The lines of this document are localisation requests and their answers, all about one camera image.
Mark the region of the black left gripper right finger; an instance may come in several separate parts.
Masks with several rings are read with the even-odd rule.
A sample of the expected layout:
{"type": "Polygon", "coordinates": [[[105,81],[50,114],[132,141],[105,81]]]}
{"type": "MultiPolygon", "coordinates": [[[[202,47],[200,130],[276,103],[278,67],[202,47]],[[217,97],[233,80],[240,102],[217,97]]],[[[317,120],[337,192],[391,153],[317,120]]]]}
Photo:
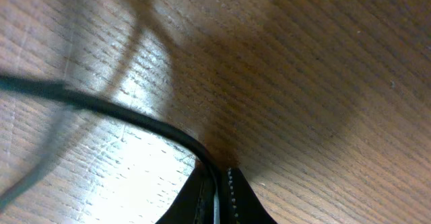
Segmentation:
{"type": "Polygon", "coordinates": [[[221,223],[277,224],[237,167],[228,168],[223,181],[221,223]]]}

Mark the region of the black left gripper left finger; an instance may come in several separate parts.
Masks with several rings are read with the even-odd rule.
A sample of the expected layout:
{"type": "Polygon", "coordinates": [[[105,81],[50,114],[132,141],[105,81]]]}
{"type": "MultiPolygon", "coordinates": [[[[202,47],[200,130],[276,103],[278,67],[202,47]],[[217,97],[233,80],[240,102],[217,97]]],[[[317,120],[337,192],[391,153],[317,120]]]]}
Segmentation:
{"type": "Polygon", "coordinates": [[[213,224],[215,190],[209,172],[196,167],[156,224],[213,224]]]}

